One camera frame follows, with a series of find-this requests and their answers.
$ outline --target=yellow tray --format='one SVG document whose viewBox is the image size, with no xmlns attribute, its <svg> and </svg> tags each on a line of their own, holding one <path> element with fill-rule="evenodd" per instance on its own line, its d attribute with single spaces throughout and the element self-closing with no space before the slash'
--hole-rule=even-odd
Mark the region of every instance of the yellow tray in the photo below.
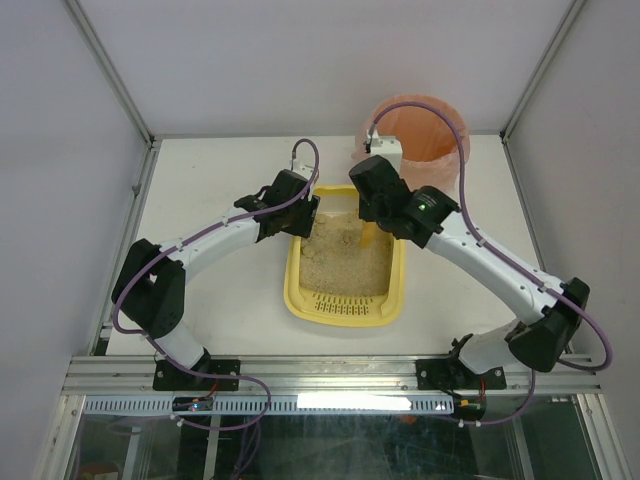
<svg viewBox="0 0 640 480">
<path fill-rule="evenodd" d="M 352 185 L 317 186 L 318 213 L 347 213 L 358 208 L 358 192 Z M 300 237 L 293 237 L 284 278 L 284 302 L 297 317 L 338 327 L 379 327 L 391 323 L 404 299 L 405 244 L 393 240 L 389 291 L 384 295 L 351 297 L 315 292 L 300 285 Z"/>
</svg>

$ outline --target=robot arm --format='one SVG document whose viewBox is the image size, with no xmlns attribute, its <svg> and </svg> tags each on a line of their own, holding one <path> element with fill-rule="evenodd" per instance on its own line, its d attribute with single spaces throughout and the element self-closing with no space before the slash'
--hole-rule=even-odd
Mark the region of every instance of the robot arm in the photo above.
<svg viewBox="0 0 640 480">
<path fill-rule="evenodd" d="M 122 311 L 168 356 L 191 370 L 207 372 L 209 352 L 193 338 L 182 321 L 187 283 L 225 255 L 278 232 L 308 237 L 319 203 L 319 198 L 310 194 L 271 213 L 257 214 L 232 223 L 228 220 L 293 199 L 305 188 L 312 172 L 313 169 L 294 160 L 292 169 L 280 171 L 272 185 L 237 200 L 233 208 L 215 222 L 220 223 L 219 228 L 211 229 L 188 245 L 183 246 L 183 243 L 193 234 L 158 245 L 146 239 L 135 242 L 116 281 L 112 301 L 116 303 L 125 286 L 151 260 L 161 252 L 177 247 L 133 286 L 122 303 Z"/>
<path fill-rule="evenodd" d="M 584 307 L 589 287 L 574 278 L 560 279 L 526 264 L 483 234 L 518 265 L 544 282 L 538 288 L 476 242 L 457 203 L 434 187 L 411 192 L 393 166 L 374 155 L 349 172 L 360 194 L 359 215 L 396 238 L 411 240 L 420 248 L 455 263 L 500 298 L 516 319 L 491 332 L 469 334 L 454 341 L 451 354 L 472 374 L 519 361 L 537 371 L 555 365 L 580 324 L 576 313 L 547 293 L 562 291 Z"/>
</svg>

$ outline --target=white wall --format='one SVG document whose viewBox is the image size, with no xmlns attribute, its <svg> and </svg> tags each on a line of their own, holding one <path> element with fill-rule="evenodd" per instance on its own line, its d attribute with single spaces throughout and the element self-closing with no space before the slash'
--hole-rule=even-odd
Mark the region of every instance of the white wall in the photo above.
<svg viewBox="0 0 640 480">
<path fill-rule="evenodd" d="M 507 121 L 569 0 L 81 0 L 155 134 L 345 135 L 396 93 Z"/>
<path fill-rule="evenodd" d="M 640 2 L 590 2 L 512 138 L 547 264 L 592 287 L 615 348 L 600 375 L 640 478 Z M 578 348 L 600 357 L 586 327 Z"/>
<path fill-rule="evenodd" d="M 61 2 L 0 14 L 0 478 L 31 478 L 143 145 Z"/>
</svg>

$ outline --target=brown granular material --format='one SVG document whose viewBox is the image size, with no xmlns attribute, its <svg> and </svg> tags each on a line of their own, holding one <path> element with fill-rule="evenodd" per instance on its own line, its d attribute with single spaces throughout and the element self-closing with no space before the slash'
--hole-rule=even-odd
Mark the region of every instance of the brown granular material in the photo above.
<svg viewBox="0 0 640 480">
<path fill-rule="evenodd" d="M 347 296 L 384 295 L 389 291 L 391 235 L 376 227 L 371 243 L 361 248 L 362 224 L 355 213 L 316 215 L 311 236 L 301 243 L 302 287 Z"/>
</svg>

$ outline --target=pink trash bag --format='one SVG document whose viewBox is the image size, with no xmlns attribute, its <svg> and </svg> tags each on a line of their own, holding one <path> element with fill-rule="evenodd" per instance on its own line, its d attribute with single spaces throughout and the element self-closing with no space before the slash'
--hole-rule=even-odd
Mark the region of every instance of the pink trash bag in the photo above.
<svg viewBox="0 0 640 480">
<path fill-rule="evenodd" d="M 469 131 L 462 117 L 451 105 L 427 95 L 395 95 L 378 105 L 356 135 L 356 151 L 351 156 L 354 160 L 367 157 L 364 140 L 373 118 L 389 105 L 406 101 L 426 103 L 449 117 L 462 137 L 465 163 L 469 160 Z M 417 107 L 398 108 L 380 120 L 378 133 L 400 140 L 403 150 L 400 176 L 410 189 L 432 185 L 447 193 L 454 190 L 460 173 L 460 157 L 453 133 L 437 115 Z"/>
</svg>

